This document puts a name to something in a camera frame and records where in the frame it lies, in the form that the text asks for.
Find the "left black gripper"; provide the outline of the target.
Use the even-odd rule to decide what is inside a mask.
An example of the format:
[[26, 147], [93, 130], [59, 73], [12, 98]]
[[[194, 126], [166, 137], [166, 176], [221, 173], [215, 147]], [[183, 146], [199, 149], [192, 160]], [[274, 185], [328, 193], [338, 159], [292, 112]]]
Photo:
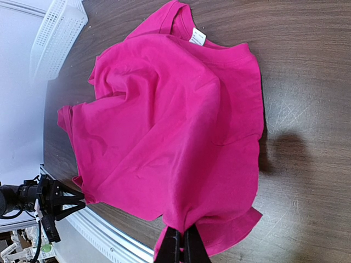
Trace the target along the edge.
[[22, 212], [34, 212], [35, 203], [56, 221], [86, 207], [84, 194], [47, 175], [25, 180], [21, 185], [1, 186], [1, 219], [14, 219]]

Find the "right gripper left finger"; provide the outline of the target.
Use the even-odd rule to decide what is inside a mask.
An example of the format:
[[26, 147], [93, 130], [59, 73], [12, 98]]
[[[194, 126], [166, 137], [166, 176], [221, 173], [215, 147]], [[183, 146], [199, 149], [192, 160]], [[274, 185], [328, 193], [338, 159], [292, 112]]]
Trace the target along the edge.
[[174, 228], [167, 227], [155, 263], [180, 263], [184, 261], [182, 251], [182, 234]]

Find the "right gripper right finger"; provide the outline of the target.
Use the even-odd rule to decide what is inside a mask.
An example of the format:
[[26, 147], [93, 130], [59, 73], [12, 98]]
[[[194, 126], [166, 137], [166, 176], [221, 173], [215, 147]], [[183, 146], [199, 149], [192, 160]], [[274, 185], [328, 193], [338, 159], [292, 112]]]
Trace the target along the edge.
[[184, 262], [211, 263], [201, 236], [195, 224], [189, 227], [184, 234]]

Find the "red garment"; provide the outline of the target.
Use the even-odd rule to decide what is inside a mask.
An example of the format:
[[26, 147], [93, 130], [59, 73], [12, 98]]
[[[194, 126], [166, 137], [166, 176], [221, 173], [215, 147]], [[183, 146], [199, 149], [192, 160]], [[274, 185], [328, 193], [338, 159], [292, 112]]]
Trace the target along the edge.
[[99, 55], [88, 81], [95, 100], [58, 112], [88, 204], [196, 225], [210, 256], [252, 231], [264, 107], [247, 43], [210, 42], [171, 1]]

